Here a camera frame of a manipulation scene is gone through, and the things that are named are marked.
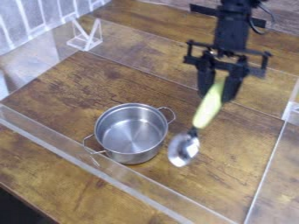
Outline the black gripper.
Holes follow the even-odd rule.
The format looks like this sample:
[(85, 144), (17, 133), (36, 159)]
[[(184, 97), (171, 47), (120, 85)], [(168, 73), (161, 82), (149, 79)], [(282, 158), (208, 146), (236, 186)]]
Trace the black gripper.
[[(183, 62), (189, 65), (195, 65), (197, 68), (197, 88), (199, 95), (203, 97), (213, 84), (215, 81), (215, 68), (217, 70), (229, 71), (232, 67), (237, 64), (237, 61), (243, 59), (248, 54), (260, 56), (260, 66), (247, 65), (247, 69), (233, 69), (228, 73), (228, 77), (224, 81), (224, 88), (221, 93), (221, 102), (229, 102), (236, 98), (239, 88), (241, 86), (243, 79), (247, 75), (256, 76), (257, 78), (264, 78), (267, 74), (267, 64), (268, 58), (272, 56), (271, 52), (260, 52), (257, 50), (225, 50), (217, 48), (213, 44), (205, 44), (188, 40), (187, 44), (187, 54), (183, 57)], [(213, 59), (211, 63), (201, 63), (201, 56), (192, 55), (192, 48), (199, 47), (203, 53), (207, 53)]]

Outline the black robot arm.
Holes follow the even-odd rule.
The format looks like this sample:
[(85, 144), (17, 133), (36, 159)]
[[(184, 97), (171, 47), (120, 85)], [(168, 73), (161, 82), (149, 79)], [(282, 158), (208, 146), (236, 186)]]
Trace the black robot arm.
[(187, 55), (183, 62), (197, 69), (197, 88), (200, 96), (211, 90), (217, 70), (228, 72), (220, 101), (236, 98), (243, 79), (251, 74), (265, 76), (270, 52), (247, 49), (248, 29), (263, 35), (257, 27), (265, 27), (265, 21), (252, 18), (252, 9), (259, 7), (270, 13), (265, 0), (220, 0), (216, 9), (191, 5), (191, 11), (213, 16), (217, 19), (213, 42), (211, 44), (187, 41)]

